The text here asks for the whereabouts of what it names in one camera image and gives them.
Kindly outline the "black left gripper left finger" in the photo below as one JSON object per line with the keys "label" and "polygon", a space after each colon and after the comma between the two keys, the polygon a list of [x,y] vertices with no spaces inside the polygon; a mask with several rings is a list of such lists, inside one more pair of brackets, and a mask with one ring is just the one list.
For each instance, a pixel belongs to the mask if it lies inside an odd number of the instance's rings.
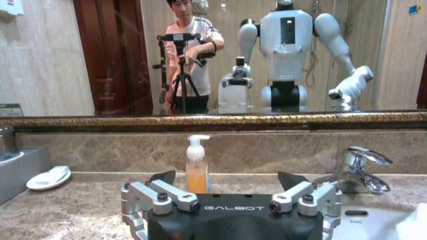
{"label": "black left gripper left finger", "polygon": [[121,221],[129,226],[135,240],[149,238],[145,222],[148,212],[164,216],[177,208],[187,214],[196,215],[201,209],[197,195],[173,186],[176,171],[155,173],[145,182],[127,182],[120,189]]}

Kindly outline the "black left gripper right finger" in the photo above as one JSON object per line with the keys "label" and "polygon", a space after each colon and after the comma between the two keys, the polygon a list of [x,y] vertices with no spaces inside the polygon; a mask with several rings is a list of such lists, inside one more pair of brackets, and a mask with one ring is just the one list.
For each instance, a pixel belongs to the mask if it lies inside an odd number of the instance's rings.
{"label": "black left gripper right finger", "polygon": [[278,179],[283,192],[271,197],[270,212],[275,215],[291,212],[296,208],[304,217],[323,215],[322,238],[334,238],[335,228],[342,223],[343,192],[334,183],[314,184],[298,174],[279,171]]}

